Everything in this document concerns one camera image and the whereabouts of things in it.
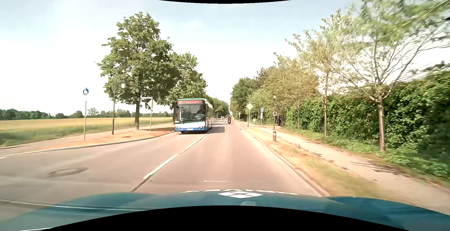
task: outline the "teal car hood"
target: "teal car hood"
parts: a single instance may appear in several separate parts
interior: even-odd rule
[[[0,222],[0,230],[59,227],[123,213],[191,206],[262,206],[322,212],[410,231],[450,230],[450,216],[402,203],[358,197],[314,197],[264,190],[198,190],[174,194],[100,194],[46,206]]]

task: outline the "lamp post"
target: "lamp post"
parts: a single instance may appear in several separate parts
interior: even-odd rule
[[[273,98],[274,98],[274,110],[275,110],[275,99],[277,99],[277,95],[274,94]]]
[[[123,76],[116,76],[114,78],[114,97],[112,100],[112,132],[111,134],[114,135],[114,117],[116,116],[116,86],[117,86],[117,79],[122,78],[122,82],[120,83],[122,89],[125,89],[127,87],[127,82],[125,82],[125,78]]]

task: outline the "bus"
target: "bus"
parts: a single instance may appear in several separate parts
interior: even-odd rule
[[[207,131],[212,128],[214,110],[204,98],[183,98],[175,103],[175,131]]]

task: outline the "road sign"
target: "road sign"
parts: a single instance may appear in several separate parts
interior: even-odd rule
[[[149,99],[148,101],[145,101],[145,102],[149,105],[150,110],[153,112],[153,107],[155,105],[157,105],[156,101],[152,97],[149,97],[149,96],[143,96],[142,98]]]

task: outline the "manhole cover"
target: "manhole cover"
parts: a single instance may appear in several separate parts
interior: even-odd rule
[[[47,177],[56,177],[56,176],[70,176],[81,173],[83,171],[88,170],[89,168],[81,167],[81,168],[66,168],[62,170],[52,171],[48,174]]]

